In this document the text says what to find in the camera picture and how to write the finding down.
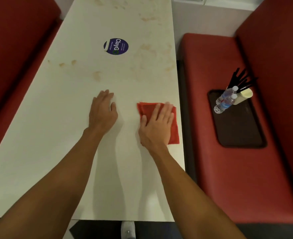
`sticker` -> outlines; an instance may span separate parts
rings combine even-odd
[[[128,51],[129,45],[122,39],[110,39],[104,43],[104,50],[113,55],[120,55]]]

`cup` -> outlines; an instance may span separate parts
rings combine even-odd
[[[241,103],[244,100],[247,100],[248,98],[251,98],[253,95],[252,90],[250,88],[243,90],[242,92],[237,94],[237,98],[235,100],[234,105],[237,105]]]

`plastic bottle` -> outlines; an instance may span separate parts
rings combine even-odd
[[[232,104],[234,104],[235,99],[237,98],[236,94],[232,94],[231,96],[226,97],[222,100],[218,105],[214,107],[214,112],[217,114],[222,113],[224,110],[229,108]]]
[[[232,94],[236,94],[236,91],[238,91],[238,86],[234,86],[233,88],[228,88],[225,90],[224,93],[216,100],[216,105],[218,105],[226,97],[231,96]]]

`black tray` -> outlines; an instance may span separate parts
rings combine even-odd
[[[264,148],[267,141],[250,99],[232,105],[221,114],[214,112],[223,90],[211,90],[208,99],[219,143],[227,148]]]

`hand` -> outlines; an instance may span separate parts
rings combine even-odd
[[[166,147],[171,137],[171,126],[174,119],[173,105],[166,102],[159,113],[160,106],[161,104],[156,105],[148,124],[146,124],[145,115],[142,116],[140,124],[141,144],[149,152],[157,152],[158,149]]]
[[[109,90],[100,91],[97,97],[93,98],[91,110],[89,114],[90,131],[97,132],[100,135],[106,134],[115,124],[118,113],[116,104],[110,101],[114,93],[109,93]]]

